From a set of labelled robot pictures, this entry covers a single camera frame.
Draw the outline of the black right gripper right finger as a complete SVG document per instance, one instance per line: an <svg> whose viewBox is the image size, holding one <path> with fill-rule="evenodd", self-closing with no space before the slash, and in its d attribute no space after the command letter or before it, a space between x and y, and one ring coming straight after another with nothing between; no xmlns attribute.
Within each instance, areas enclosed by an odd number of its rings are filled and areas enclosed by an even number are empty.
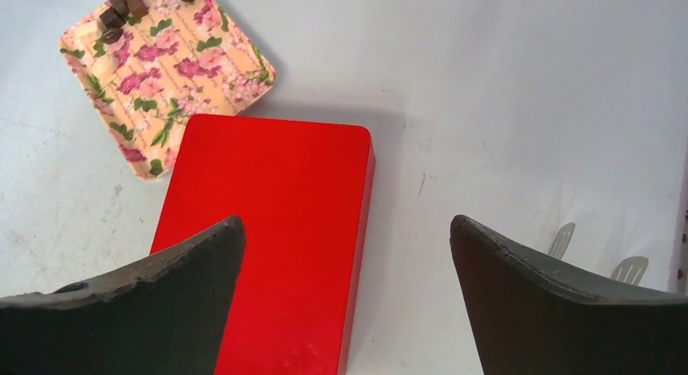
<svg viewBox="0 0 688 375"><path fill-rule="evenodd" d="M523 246L465 215L450 248L486 374L684 374L687 299Z"/></svg>

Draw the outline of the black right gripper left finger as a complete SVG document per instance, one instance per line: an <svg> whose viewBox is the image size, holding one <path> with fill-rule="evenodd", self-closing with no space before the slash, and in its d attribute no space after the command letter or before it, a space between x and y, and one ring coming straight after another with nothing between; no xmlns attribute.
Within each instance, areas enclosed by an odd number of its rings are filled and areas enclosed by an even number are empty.
<svg viewBox="0 0 688 375"><path fill-rule="evenodd" d="M214 373L245 245L230 216L108 273L2 298L2 373Z"/></svg>

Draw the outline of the steel tongs white handle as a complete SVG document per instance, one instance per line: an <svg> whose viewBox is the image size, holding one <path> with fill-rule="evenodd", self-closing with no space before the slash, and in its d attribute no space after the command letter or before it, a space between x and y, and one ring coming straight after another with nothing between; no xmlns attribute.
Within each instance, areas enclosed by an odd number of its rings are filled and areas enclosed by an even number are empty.
<svg viewBox="0 0 688 375"><path fill-rule="evenodd" d="M575 228L574 222L567 222L558 229L548 249L550 257L558 260L565 258ZM581 251L576 251L574 261L581 267L592 267L596 273L606 274L608 278L614 281L632 286L640 285L649 266L647 256L632 255L620 258L612 253L609 254L604 246L587 247Z"/></svg>

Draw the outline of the red box lid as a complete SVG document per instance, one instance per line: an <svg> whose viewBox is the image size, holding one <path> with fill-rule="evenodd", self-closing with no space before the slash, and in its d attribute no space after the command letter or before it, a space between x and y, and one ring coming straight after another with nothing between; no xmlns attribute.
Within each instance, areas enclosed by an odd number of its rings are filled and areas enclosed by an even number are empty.
<svg viewBox="0 0 688 375"><path fill-rule="evenodd" d="M152 251L242 220L247 244L218 373L346 371L374 170L366 127L190 119Z"/></svg>

